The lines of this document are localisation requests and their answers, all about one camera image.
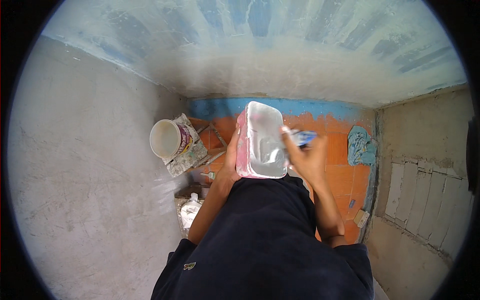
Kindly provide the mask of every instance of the hand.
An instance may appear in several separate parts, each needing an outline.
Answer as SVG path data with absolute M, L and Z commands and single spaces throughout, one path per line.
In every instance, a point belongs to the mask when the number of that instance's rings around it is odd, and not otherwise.
M 223 163 L 223 167 L 218 172 L 216 180 L 231 180 L 232 182 L 236 182 L 241 178 L 235 169 L 237 164 L 237 144 L 240 137 L 239 126 L 240 125 L 238 123 L 235 125 L 235 131 L 233 132 L 232 139 L 227 147 L 227 153 L 225 154 L 225 162 Z
M 325 180 L 325 161 L 327 153 L 327 137 L 326 135 L 318 135 L 310 142 L 307 151 L 302 151 L 290 139 L 286 133 L 286 126 L 280 128 L 282 132 L 282 140 L 290 155 L 290 163 L 300 176 L 305 178 L 310 184 L 314 184 L 319 180 Z

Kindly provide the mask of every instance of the paint tray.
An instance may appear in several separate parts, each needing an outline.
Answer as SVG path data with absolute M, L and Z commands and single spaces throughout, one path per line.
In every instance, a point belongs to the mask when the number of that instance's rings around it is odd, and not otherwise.
M 282 178 L 287 156 L 278 129 L 283 125 L 278 109 L 252 101 L 239 115 L 237 173 L 247 178 Z

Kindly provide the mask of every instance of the blue object on floor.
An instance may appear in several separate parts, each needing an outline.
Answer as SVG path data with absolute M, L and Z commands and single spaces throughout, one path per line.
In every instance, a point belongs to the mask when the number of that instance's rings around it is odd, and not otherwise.
M 377 146 L 371 140 L 365 128 L 353 126 L 348 133 L 348 164 L 351 166 L 375 164 Z

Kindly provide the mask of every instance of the white bucket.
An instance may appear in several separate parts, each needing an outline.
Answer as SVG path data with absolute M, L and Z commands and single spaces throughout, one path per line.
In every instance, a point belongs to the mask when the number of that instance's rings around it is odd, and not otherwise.
M 159 158 L 169 158 L 188 151 L 193 143 L 189 127 L 172 120 L 160 120 L 150 132 L 150 147 Z

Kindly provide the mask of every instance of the bucket label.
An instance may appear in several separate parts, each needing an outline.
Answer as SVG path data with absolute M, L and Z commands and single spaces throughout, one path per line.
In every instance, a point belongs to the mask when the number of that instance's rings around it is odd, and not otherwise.
M 193 138 L 188 130 L 187 125 L 177 123 L 177 126 L 180 130 L 180 146 L 177 150 L 177 155 L 180 155 L 188 151 L 190 146 L 193 144 Z

